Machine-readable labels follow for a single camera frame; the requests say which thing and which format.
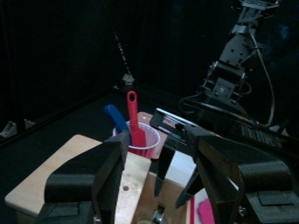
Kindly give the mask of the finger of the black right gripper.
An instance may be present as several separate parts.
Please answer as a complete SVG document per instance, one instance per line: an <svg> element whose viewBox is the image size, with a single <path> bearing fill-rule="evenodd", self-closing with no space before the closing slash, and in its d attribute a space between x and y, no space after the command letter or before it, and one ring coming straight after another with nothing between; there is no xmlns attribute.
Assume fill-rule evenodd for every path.
<svg viewBox="0 0 299 224"><path fill-rule="evenodd" d="M158 161L158 170L156 170L155 187L154 187L155 196L158 196L162 192L166 174L168 172L171 162L174 160L175 144L176 142L174 138L168 136L163 144L163 149Z"/></svg>
<svg viewBox="0 0 299 224"><path fill-rule="evenodd" d="M182 207L192 198L192 196L203 188L202 176L198 169L194 169L191 178L188 180L187 186L182 190L182 194L175 202L175 207Z"/></svg>

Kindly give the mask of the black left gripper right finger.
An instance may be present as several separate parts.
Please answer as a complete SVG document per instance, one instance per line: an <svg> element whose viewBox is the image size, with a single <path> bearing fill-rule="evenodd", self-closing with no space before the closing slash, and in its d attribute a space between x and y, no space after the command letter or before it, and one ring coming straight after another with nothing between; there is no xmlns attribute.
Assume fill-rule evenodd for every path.
<svg viewBox="0 0 299 224"><path fill-rule="evenodd" d="M287 164L191 125L184 135L215 223L299 224L299 184Z"/></svg>

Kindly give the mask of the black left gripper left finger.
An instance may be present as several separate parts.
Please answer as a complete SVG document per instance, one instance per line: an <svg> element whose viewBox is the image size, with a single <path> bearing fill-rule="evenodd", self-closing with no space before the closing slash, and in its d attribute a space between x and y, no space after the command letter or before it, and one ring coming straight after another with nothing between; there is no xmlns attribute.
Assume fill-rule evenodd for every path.
<svg viewBox="0 0 299 224"><path fill-rule="evenodd" d="M123 131L54 171L35 224L115 224L128 144Z"/></svg>

